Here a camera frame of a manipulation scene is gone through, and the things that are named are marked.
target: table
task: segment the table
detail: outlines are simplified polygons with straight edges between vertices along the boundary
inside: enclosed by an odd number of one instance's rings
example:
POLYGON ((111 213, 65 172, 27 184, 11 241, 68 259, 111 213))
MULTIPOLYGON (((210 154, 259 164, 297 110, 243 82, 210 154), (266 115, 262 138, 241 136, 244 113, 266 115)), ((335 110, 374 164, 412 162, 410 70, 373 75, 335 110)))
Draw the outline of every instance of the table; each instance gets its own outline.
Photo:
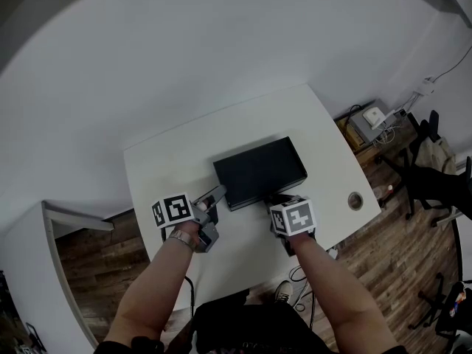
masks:
MULTIPOLYGON (((149 258, 162 245, 151 204, 187 192, 190 199, 218 185, 213 162, 289 136, 308 172, 287 194, 313 202, 316 238, 328 249, 380 213, 372 189, 328 112, 308 85, 239 103, 149 138, 124 152, 126 173, 149 258), (358 192, 364 205, 347 204, 358 192)), ((187 276, 195 285, 196 305, 233 294, 298 265, 269 231, 263 202, 230 212, 218 205, 220 238, 208 254, 193 256, 187 276)), ((184 283, 176 309, 190 305, 184 283)))

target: black box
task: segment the black box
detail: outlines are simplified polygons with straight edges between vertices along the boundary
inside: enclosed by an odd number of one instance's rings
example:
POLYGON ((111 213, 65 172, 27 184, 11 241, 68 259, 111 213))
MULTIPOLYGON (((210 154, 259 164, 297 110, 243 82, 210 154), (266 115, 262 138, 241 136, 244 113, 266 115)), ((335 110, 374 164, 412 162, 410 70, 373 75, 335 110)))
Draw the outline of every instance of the black box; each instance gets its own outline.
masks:
POLYGON ((288 136, 219 160, 213 166, 220 184, 228 190, 226 202, 231 211, 300 185, 308 177, 288 136))

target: wristwatch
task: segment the wristwatch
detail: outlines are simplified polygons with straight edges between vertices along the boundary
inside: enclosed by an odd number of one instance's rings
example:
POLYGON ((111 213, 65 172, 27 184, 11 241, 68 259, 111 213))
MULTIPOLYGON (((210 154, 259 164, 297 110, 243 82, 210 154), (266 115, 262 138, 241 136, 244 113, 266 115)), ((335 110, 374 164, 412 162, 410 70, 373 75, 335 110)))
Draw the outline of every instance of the wristwatch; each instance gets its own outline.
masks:
POLYGON ((188 245, 193 251, 197 249, 197 244, 193 240, 193 237, 190 236, 188 233, 181 231, 180 229, 174 228, 174 230, 169 235, 169 238, 171 237, 180 240, 182 243, 188 245))

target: forearm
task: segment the forearm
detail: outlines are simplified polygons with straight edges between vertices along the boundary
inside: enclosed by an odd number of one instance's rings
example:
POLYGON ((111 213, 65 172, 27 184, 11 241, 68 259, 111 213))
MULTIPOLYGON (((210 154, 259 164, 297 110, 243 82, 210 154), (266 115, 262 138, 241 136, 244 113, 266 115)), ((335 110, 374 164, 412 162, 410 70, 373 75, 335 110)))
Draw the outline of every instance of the forearm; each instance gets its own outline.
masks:
POLYGON ((128 346, 135 336, 159 339, 192 259, 192 249, 169 238, 150 265, 130 285, 106 336, 128 346))
POLYGON ((365 311, 378 312, 381 316, 369 291, 315 240, 300 236, 292 241, 292 246, 332 326, 365 311))

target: person's right arm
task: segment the person's right arm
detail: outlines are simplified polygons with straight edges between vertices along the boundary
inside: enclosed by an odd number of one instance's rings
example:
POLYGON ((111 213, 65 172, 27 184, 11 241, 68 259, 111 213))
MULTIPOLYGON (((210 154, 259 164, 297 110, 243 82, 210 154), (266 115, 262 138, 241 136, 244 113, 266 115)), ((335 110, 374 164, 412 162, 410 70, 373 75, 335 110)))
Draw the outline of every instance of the person's right arm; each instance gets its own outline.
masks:
POLYGON ((290 238, 341 353, 381 354, 398 346, 369 291, 307 234, 290 238))

